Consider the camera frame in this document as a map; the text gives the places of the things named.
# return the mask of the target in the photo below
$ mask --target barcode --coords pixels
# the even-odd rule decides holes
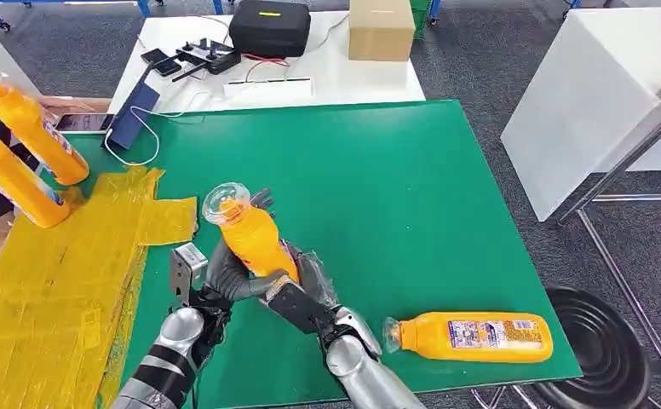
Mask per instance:
[[[533,321],[514,321],[514,328],[517,330],[533,329]]]

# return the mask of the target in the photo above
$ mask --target green table surface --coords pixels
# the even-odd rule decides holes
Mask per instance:
[[[159,199],[198,197],[242,182],[270,187],[281,236],[325,263],[343,304],[374,334],[385,317],[428,311],[539,314],[554,338],[538,364],[426,360],[411,352],[382,361],[414,391],[579,377],[581,372],[531,259],[457,101],[198,112],[152,118],[166,170]],[[72,144],[92,176],[122,166],[97,136]],[[145,130],[127,158],[152,154]],[[195,245],[210,255],[220,233],[199,214]],[[176,304],[169,287],[173,246],[148,252],[124,379]],[[341,399],[314,336],[264,308],[238,302],[224,343],[206,366],[201,408]]]

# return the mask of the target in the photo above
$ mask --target plastic bottle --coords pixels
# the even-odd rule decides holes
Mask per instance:
[[[413,320],[386,318],[386,350],[415,351],[431,360],[531,363],[553,351],[551,332],[538,315],[426,313]]]
[[[41,228],[62,222],[70,205],[0,141],[0,192]]]
[[[70,186],[89,175],[89,167],[60,132],[44,119],[42,108],[32,98],[3,81],[0,72],[0,119],[17,139],[40,160],[62,185]]]
[[[245,186],[230,182],[213,189],[203,202],[203,216],[220,227],[227,246],[256,276],[283,269],[299,282],[296,264],[280,244],[273,218],[250,205]]]

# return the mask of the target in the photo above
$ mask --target robotic arm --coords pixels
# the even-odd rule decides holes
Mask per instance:
[[[317,335],[325,366],[355,407],[425,408],[380,361],[381,346],[360,314],[337,301],[315,253],[286,246],[302,287],[283,272],[249,279],[248,269],[222,240],[209,263],[193,245],[185,253],[176,249],[171,282],[184,307],[165,319],[112,409],[181,409],[213,348],[222,342],[233,303],[246,297],[258,297],[300,331]],[[204,283],[195,291],[193,279],[202,279],[196,273],[205,265]]]
[[[425,406],[381,361],[381,345],[363,317],[340,305],[315,253],[287,245],[298,265],[302,289],[287,277],[267,292],[267,305],[305,333],[314,332],[325,366],[358,409]]]

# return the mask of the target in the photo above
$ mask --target smartphone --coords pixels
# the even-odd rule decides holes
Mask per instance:
[[[114,118],[112,113],[66,113],[55,129],[63,134],[105,134]]]
[[[168,58],[168,56],[160,49],[154,49],[153,51],[147,51],[145,54],[141,55],[140,58],[142,58],[147,64],[155,64],[156,62]],[[166,61],[155,67],[155,71],[163,77],[167,77],[173,72],[178,72],[181,69],[182,67],[180,64],[175,61]]]

